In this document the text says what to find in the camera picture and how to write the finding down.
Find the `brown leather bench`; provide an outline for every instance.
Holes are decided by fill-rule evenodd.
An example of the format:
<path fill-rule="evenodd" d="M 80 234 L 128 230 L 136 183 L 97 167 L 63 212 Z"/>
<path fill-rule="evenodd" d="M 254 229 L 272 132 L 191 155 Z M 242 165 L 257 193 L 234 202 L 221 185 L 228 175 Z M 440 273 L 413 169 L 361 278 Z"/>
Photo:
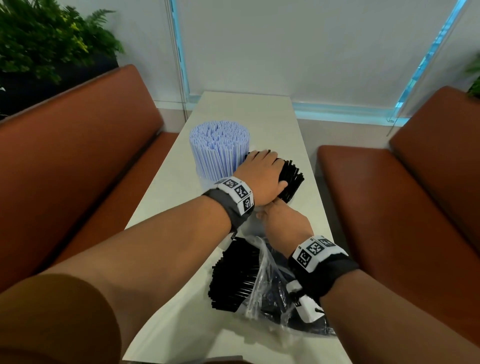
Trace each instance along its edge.
<path fill-rule="evenodd" d="M 177 138 L 132 65 L 0 124 L 0 291 L 122 231 Z"/>
<path fill-rule="evenodd" d="M 362 269 L 480 345 L 480 101 L 439 90 L 387 149 L 318 160 Z"/>

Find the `plastic wrap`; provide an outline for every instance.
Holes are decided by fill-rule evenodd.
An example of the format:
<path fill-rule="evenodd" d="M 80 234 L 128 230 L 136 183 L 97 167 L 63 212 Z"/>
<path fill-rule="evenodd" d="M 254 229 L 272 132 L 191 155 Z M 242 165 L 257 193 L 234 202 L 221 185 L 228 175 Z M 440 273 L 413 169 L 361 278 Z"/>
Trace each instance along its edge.
<path fill-rule="evenodd" d="M 244 301 L 243 314 L 248 319 L 268 319 L 283 329 L 293 329 L 318 335 L 334 335 L 325 315 L 307 323 L 299 314 L 299 301 L 294 301 L 287 291 L 287 284 L 295 281 L 288 268 L 287 259 L 258 236 L 246 240 L 260 249 L 259 271 L 250 296 Z"/>

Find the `white table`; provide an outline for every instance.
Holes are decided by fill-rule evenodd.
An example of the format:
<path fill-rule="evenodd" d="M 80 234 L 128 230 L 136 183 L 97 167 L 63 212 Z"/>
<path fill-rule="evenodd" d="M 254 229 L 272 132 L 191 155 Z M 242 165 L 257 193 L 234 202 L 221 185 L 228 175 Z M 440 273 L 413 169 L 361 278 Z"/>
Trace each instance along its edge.
<path fill-rule="evenodd" d="M 315 234 L 332 239 L 325 211 L 288 97 L 204 92 L 127 227 L 199 196 L 190 130 L 204 121 L 237 121 L 251 134 L 251 150 L 272 149 L 291 159 L 305 181 L 290 205 L 306 215 Z M 205 264 L 145 324 L 124 360 L 182 363 L 205 357 L 241 355 L 254 364 L 350 363 L 336 338 L 280 334 L 267 325 L 214 310 L 207 296 L 216 248 Z"/>

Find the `wristband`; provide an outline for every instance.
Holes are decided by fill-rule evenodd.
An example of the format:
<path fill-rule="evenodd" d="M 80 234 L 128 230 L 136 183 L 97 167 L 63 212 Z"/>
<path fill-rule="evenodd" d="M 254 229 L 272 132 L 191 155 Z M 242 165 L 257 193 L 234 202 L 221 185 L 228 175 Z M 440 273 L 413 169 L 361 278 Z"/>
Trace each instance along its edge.
<path fill-rule="evenodd" d="M 230 232 L 236 232 L 253 212 L 252 190 L 244 181 L 236 177 L 219 180 L 213 189 L 203 195 L 214 199 L 225 209 L 232 224 Z"/>
<path fill-rule="evenodd" d="M 330 291 L 337 278 L 359 269 L 345 250 L 321 235 L 300 244 L 288 259 L 288 266 L 305 294 L 316 302 Z"/>

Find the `forearm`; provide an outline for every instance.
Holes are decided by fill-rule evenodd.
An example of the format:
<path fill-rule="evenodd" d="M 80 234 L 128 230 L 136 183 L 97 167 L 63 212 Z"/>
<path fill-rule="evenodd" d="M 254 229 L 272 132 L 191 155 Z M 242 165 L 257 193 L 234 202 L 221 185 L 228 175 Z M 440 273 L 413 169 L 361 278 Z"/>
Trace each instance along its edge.
<path fill-rule="evenodd" d="M 321 298 L 353 363 L 480 363 L 480 349 L 355 270 Z"/>
<path fill-rule="evenodd" d="M 115 312 L 125 351 L 143 324 L 192 277 L 229 230 L 223 207 L 200 196 L 45 273 L 69 274 L 99 289 Z"/>

